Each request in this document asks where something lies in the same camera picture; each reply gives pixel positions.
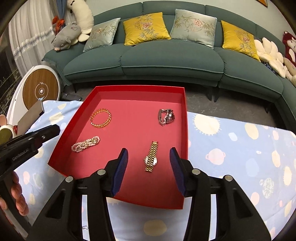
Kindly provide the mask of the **person left hand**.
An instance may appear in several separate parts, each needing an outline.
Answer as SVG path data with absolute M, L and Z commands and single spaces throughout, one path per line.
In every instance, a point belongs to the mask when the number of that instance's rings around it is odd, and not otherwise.
M 28 204 L 22 194 L 22 187 L 19 183 L 19 177 L 16 172 L 11 174 L 13 184 L 11 186 L 11 195 L 16 200 L 16 208 L 21 216 L 27 216 L 29 213 Z

